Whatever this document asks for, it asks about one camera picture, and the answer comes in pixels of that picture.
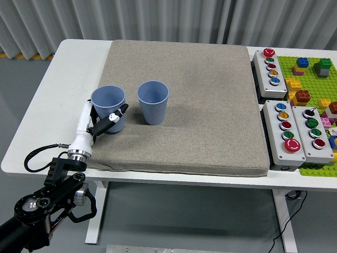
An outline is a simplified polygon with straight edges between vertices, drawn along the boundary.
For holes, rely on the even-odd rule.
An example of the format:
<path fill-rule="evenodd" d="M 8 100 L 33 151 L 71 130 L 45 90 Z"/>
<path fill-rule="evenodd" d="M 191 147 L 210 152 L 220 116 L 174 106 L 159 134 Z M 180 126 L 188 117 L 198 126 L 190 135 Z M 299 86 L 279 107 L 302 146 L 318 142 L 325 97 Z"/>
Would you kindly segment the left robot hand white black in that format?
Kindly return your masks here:
<path fill-rule="evenodd" d="M 95 108 L 91 100 L 86 101 L 77 125 L 76 138 L 68 148 L 68 158 L 83 162 L 89 160 L 92 156 L 94 136 L 103 134 L 119 123 L 127 109 L 128 104 L 124 103 L 116 111 L 94 123 Z"/>

